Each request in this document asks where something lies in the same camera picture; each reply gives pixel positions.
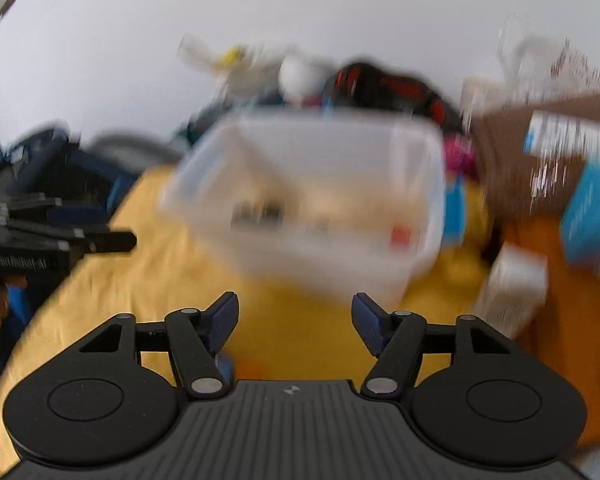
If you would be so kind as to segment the dark blue bag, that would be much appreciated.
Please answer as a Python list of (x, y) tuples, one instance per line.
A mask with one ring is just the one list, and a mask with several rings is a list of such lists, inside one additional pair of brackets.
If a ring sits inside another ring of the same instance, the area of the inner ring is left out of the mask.
[(53, 198), (58, 226), (106, 223), (140, 175), (80, 148), (60, 125), (35, 131), (0, 155), (0, 198)]

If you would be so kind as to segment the white milk carton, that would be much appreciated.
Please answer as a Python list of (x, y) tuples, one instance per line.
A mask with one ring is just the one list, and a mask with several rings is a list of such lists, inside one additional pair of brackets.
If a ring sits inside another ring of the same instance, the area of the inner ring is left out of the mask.
[(504, 243), (471, 313), (515, 339), (544, 306), (547, 291), (547, 258)]

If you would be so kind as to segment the translucent white plastic bin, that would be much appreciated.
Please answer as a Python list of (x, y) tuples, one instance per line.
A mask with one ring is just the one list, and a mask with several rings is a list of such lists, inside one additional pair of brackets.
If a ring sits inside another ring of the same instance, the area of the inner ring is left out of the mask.
[[(436, 262), (445, 217), (442, 133), (430, 120), (358, 110), (221, 119), (176, 168), (159, 206), (239, 272), (396, 304)], [(278, 231), (230, 226), (241, 202), (279, 200)], [(390, 246), (395, 226), (411, 245)]]

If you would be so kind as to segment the orange box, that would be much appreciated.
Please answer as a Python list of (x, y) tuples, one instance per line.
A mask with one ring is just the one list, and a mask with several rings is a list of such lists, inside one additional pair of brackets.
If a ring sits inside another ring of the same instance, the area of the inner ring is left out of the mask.
[(504, 242), (547, 258), (546, 305), (517, 342), (582, 394), (588, 418), (578, 447), (600, 444), (600, 279), (568, 266), (555, 218), (506, 221), (502, 232)]

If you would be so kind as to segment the red duplo brick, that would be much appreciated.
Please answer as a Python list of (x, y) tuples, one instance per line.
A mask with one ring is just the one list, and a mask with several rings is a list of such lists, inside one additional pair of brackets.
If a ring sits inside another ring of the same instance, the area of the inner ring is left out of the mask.
[(395, 226), (389, 237), (390, 246), (394, 248), (405, 248), (411, 245), (412, 230), (408, 226)]

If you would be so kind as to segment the clear plastic bag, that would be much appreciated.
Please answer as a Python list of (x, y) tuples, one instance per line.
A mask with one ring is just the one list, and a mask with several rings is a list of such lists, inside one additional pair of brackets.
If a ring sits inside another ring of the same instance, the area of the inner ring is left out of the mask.
[(498, 60), (508, 95), (518, 102), (543, 102), (600, 93), (600, 70), (568, 38), (532, 35), (511, 15), (498, 36)]

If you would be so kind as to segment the yellow cloth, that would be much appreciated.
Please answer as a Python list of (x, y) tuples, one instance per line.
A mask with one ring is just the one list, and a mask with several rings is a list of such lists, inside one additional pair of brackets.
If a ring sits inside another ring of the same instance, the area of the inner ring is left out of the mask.
[(119, 312), (159, 321), (174, 310), (208, 306), (231, 290), (239, 298), (239, 322), (224, 350), (239, 378), (360, 382), (370, 370), (373, 361), (355, 333), (347, 301), (246, 278), (159, 214), (156, 205), (171, 174), (167, 166), (147, 170), (114, 217), (115, 226), (136, 234), (136, 248), (83, 259), (12, 350), (0, 378), (0, 477), (17, 463), (2, 421), (9, 390)]

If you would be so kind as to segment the black toy car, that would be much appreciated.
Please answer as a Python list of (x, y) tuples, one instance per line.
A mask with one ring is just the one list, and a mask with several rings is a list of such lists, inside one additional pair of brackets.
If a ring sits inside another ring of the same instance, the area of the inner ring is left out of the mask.
[(284, 218), (285, 206), (279, 200), (241, 202), (233, 208), (230, 226), (236, 229), (278, 231), (284, 224)]

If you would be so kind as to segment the blue dinosaur box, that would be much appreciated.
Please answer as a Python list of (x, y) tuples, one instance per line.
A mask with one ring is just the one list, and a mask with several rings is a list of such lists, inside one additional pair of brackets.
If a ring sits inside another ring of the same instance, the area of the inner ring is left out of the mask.
[(586, 165), (559, 225), (570, 266), (600, 277), (600, 166)]

